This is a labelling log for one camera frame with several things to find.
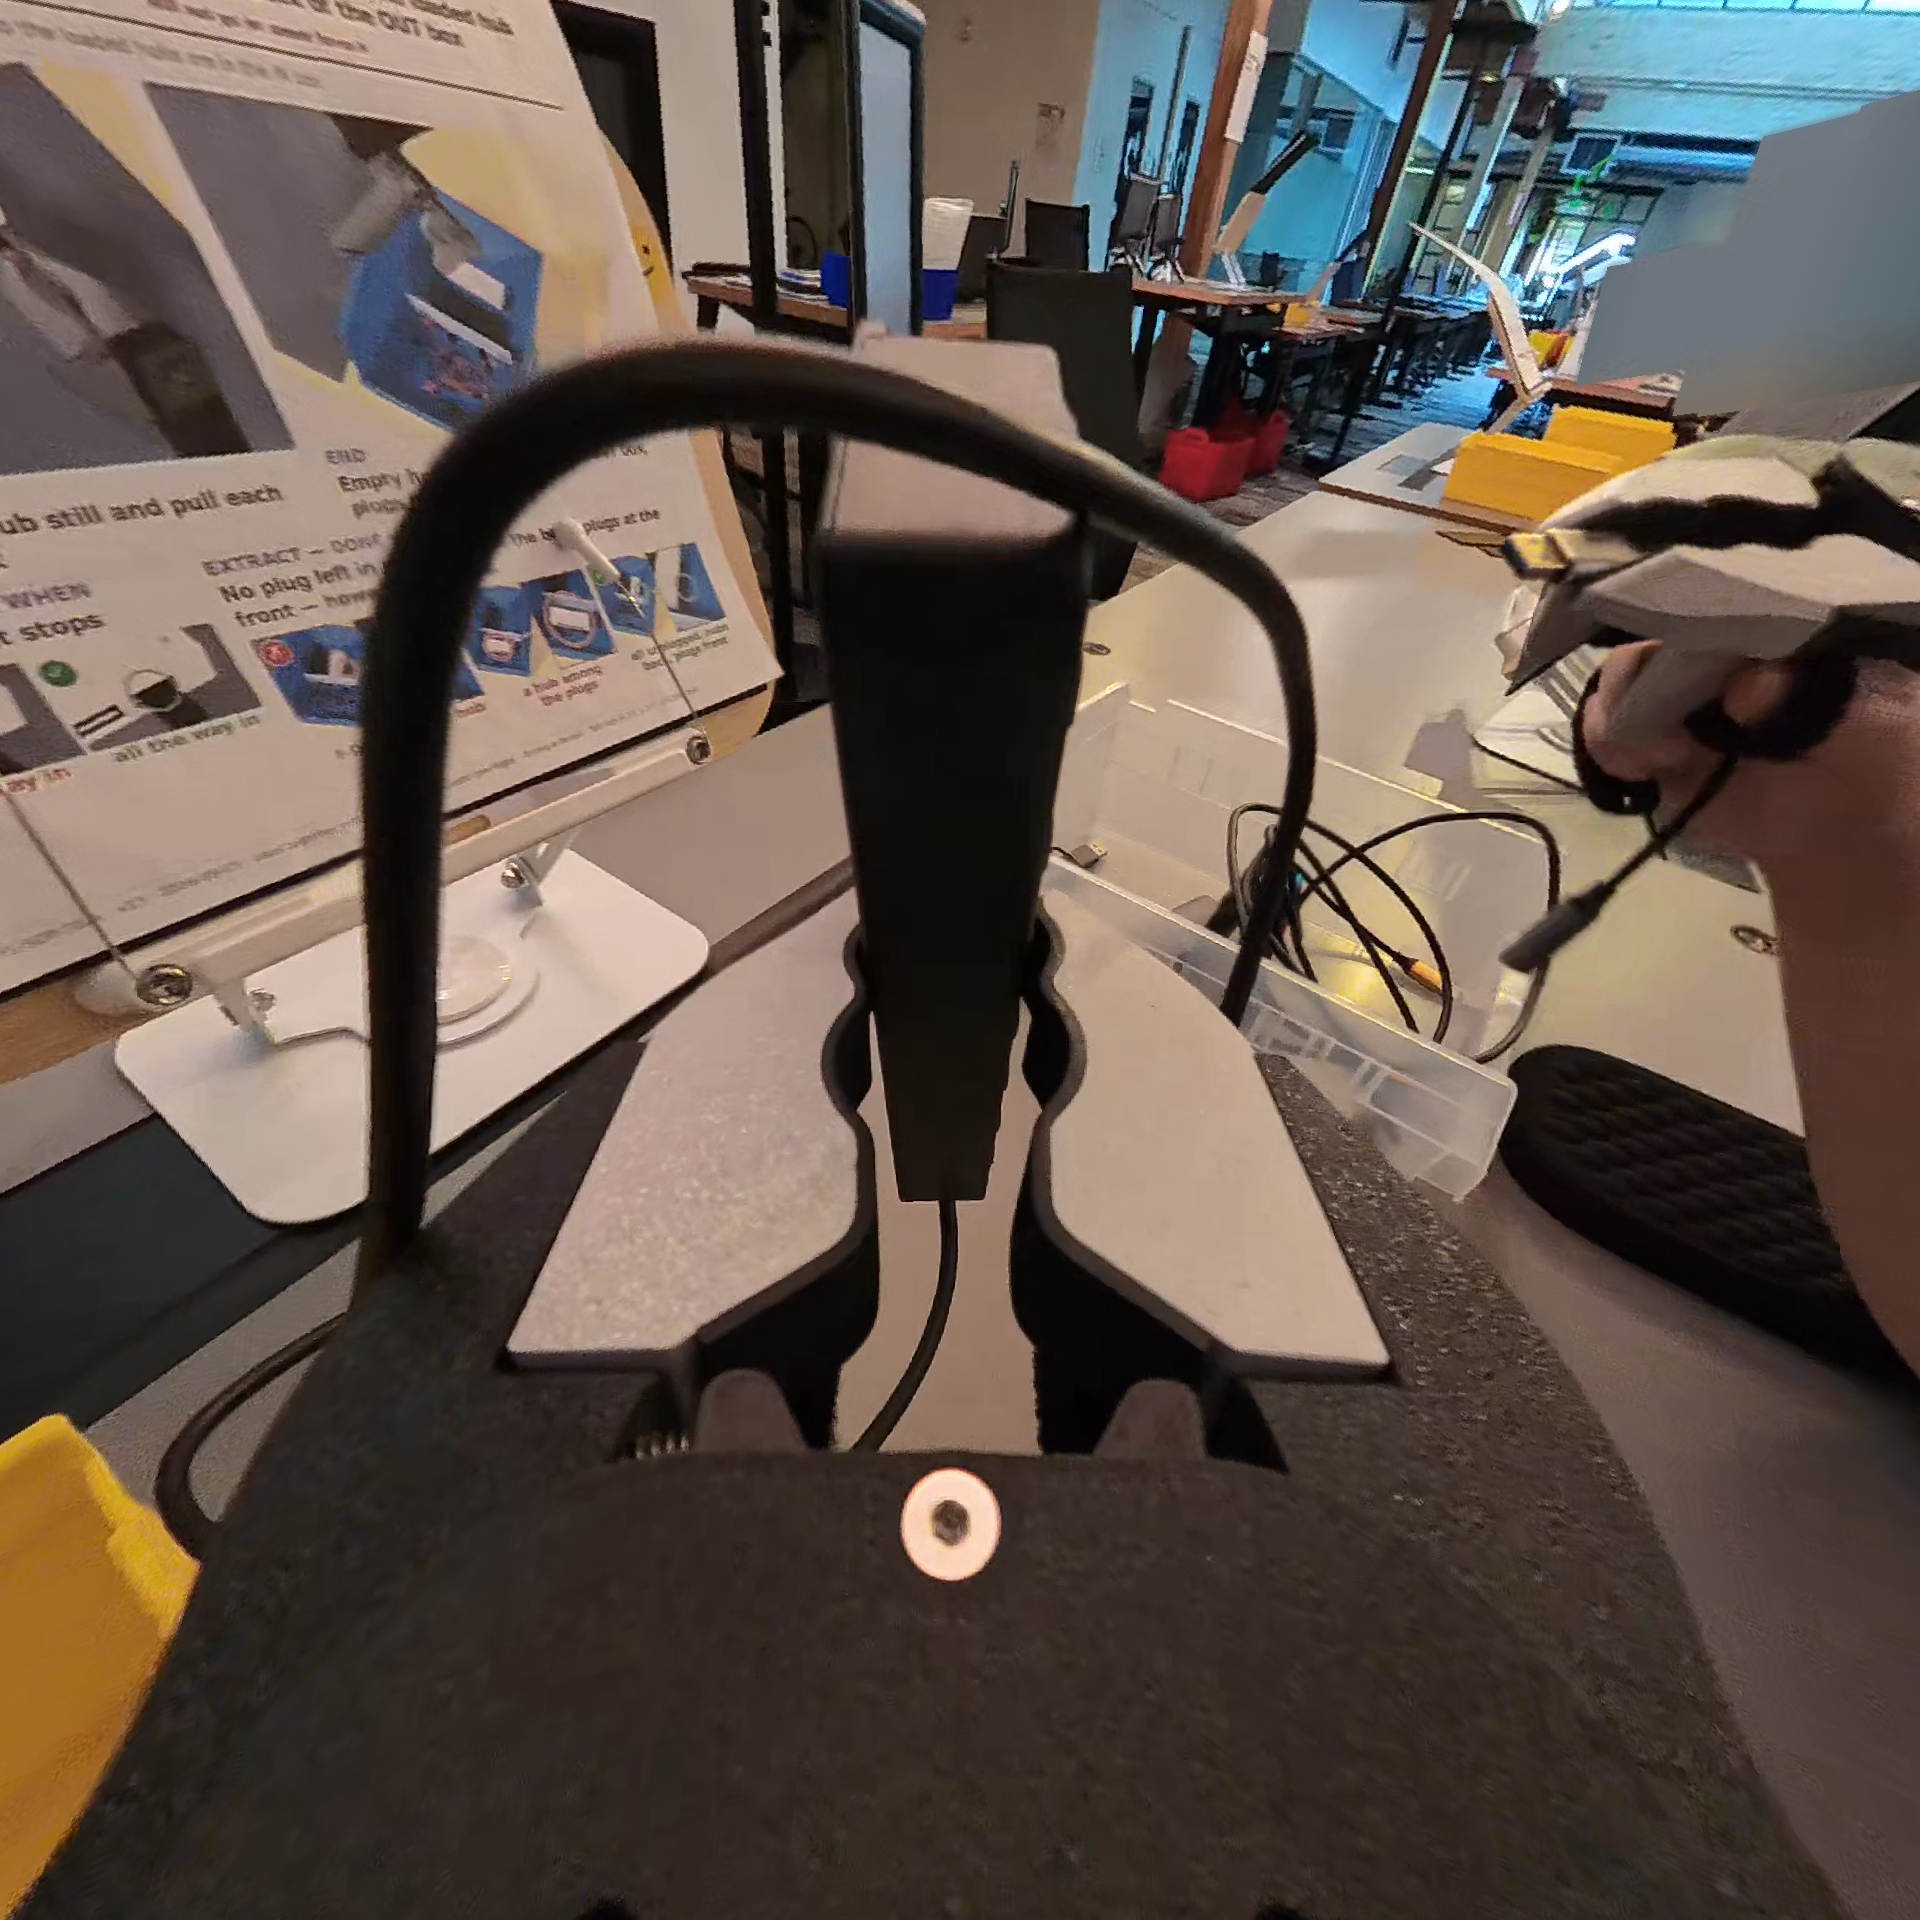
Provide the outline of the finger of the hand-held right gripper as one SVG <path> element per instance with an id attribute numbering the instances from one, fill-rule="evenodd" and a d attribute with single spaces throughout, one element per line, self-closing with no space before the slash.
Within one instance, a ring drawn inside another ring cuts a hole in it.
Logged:
<path id="1" fill-rule="evenodd" d="M 1643 556 L 1859 536 L 1917 558 L 1917 444 L 1700 441 L 1584 491 L 1579 528 Z"/>
<path id="2" fill-rule="evenodd" d="M 1501 636 L 1511 686 L 1575 648 L 1659 640 L 1682 659 L 1862 656 L 1917 666 L 1917 558 L 1865 536 L 1801 546 L 1511 536 L 1517 592 Z"/>

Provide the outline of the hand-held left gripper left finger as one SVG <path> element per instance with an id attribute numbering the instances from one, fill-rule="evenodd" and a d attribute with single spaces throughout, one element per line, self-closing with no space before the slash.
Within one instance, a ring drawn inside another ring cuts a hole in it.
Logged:
<path id="1" fill-rule="evenodd" d="M 877 1314 L 869 1087 L 852 919 L 803 919 L 707 978 L 642 1043 L 508 1360 L 656 1371 L 681 1416 L 719 1375 L 759 1371 L 828 1443 Z"/>

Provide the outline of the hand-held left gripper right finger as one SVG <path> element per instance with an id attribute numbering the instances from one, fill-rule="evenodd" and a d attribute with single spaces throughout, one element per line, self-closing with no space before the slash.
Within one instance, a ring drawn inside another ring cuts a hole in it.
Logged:
<path id="1" fill-rule="evenodd" d="M 1393 1356 L 1244 1034 L 1209 997 L 1046 899 L 1023 1077 L 1017 1327 L 1038 1445 L 1096 1445 L 1149 1380 L 1203 1445 L 1273 1445 L 1253 1388 L 1387 1384 Z"/>

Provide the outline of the clear plastic bin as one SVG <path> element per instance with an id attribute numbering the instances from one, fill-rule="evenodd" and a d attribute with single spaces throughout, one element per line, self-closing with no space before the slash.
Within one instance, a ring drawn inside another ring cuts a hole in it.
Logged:
<path id="1" fill-rule="evenodd" d="M 1284 739 L 1101 686 L 1068 729 L 1046 893 L 1215 1001 L 1237 955 L 1228 908 L 1249 903 L 1284 776 Z M 1501 949 L 1558 891 L 1558 846 L 1529 816 L 1319 760 L 1247 1040 L 1311 1080 L 1393 1171 L 1465 1199 L 1516 1102 L 1501 1060 L 1534 1001 Z"/>

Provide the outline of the black USB cable grey plugs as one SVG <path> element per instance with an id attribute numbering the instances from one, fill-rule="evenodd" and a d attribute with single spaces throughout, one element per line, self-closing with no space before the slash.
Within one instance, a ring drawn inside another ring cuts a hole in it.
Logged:
<path id="1" fill-rule="evenodd" d="M 1675 804 L 1614 816 L 1578 785 L 1569 710 L 1608 654 L 1511 686 L 1536 587 L 1498 549 L 1321 491 L 1244 542 L 1284 576 L 1309 636 L 1324 766 L 1304 847 L 1384 963 L 1404 953 L 1432 970 L 1436 934 L 1452 1051 L 1569 1040 L 1659 1063 L 1666 1024 L 1695 1043 L 1714 1022 L 1742 1029 L 1735 990 L 1773 999 L 1773 963 L 1728 934 L 1737 919 L 1768 934 L 1754 875 L 1711 855 L 1700 829 L 1643 855 Z M 1501 946 L 1546 913 L 1546 843 L 1562 901 L 1643 866 L 1546 970 L 1509 973 Z"/>

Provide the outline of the yellow plastic bin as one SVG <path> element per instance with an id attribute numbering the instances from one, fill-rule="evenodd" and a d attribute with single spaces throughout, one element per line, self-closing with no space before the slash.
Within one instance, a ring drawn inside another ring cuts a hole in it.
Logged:
<path id="1" fill-rule="evenodd" d="M 197 1578 L 67 1416 L 3 1441 L 3 1915 L 102 1785 Z"/>
<path id="2" fill-rule="evenodd" d="M 1541 438 L 1476 429 L 1452 450 L 1444 507 L 1505 521 L 1541 521 L 1600 482 L 1675 450 L 1673 422 L 1620 410 L 1552 410 Z"/>

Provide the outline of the person's right forearm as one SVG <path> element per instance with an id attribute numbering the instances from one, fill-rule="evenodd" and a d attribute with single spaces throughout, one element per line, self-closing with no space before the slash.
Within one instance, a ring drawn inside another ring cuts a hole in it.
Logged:
<path id="1" fill-rule="evenodd" d="M 1917 1367 L 1917 967 L 1781 924 L 1781 1013 L 1804 1150 L 1841 1260 Z"/>

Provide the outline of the black quilted cushion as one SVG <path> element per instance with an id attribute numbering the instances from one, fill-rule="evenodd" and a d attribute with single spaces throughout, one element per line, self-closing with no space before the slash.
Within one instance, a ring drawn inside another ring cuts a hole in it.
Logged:
<path id="1" fill-rule="evenodd" d="M 1584 1043 L 1511 1063 L 1498 1159 L 1569 1235 L 1801 1356 L 1917 1395 L 1817 1209 L 1804 1142 Z"/>

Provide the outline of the black office chair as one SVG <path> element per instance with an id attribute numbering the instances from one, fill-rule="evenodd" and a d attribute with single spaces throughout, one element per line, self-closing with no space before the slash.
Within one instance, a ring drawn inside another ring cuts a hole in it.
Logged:
<path id="1" fill-rule="evenodd" d="M 1015 419 L 1038 433 L 1063 441 L 1078 433 L 1115 466 L 1146 466 L 1140 438 L 1140 394 L 1131 348 L 1132 278 L 1033 267 L 997 260 L 985 272 L 985 334 L 997 345 L 1049 348 L 1059 371 L 1059 400 L 1015 394 Z M 1004 628 L 1049 634 L 1063 610 L 1068 515 L 1038 502 L 1015 509 L 1015 562 L 1004 576 Z"/>

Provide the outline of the instruction poster board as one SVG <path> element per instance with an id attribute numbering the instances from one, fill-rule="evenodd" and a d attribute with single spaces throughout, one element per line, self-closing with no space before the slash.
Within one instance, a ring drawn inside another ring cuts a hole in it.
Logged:
<path id="1" fill-rule="evenodd" d="M 681 334 L 553 4 L 3 4 L 3 991 L 361 843 L 387 542 Z"/>

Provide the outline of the black stand pole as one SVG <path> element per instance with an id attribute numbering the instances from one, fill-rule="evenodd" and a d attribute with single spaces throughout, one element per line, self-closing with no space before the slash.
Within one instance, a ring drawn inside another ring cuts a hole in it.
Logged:
<path id="1" fill-rule="evenodd" d="M 781 4 L 730 4 L 738 77 L 738 144 L 747 223 L 747 324 L 787 334 L 784 263 L 784 141 L 781 141 Z"/>

